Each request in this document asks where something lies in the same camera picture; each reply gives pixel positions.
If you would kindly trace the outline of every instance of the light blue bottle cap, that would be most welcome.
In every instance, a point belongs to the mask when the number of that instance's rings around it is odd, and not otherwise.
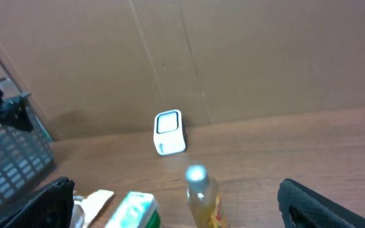
[[[188,187],[196,192],[204,192],[209,186],[209,176],[207,169],[200,164],[190,165],[185,173]]]

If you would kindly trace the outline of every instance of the bottle label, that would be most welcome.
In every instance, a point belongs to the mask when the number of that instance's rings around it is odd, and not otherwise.
[[[227,218],[223,211],[222,198],[220,194],[216,196],[215,210],[211,215],[211,221],[214,224],[214,228],[229,228]]]

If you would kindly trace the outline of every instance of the bottle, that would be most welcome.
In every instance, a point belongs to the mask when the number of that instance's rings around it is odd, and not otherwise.
[[[185,178],[188,206],[197,228],[228,228],[218,183],[208,176],[207,169],[200,164],[191,165]]]

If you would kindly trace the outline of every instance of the cardboard wall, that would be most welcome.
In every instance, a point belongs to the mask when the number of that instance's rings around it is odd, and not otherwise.
[[[0,60],[55,139],[365,105],[365,2],[0,0]]]

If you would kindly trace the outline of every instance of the wooden table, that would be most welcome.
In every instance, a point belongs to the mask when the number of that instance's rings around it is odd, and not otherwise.
[[[188,128],[188,150],[160,157],[152,132],[56,142],[57,169],[75,189],[115,192],[103,227],[128,191],[153,193],[166,227],[194,227],[184,171],[203,162],[220,183],[232,227],[283,227],[279,183],[292,178],[365,217],[365,108]]]

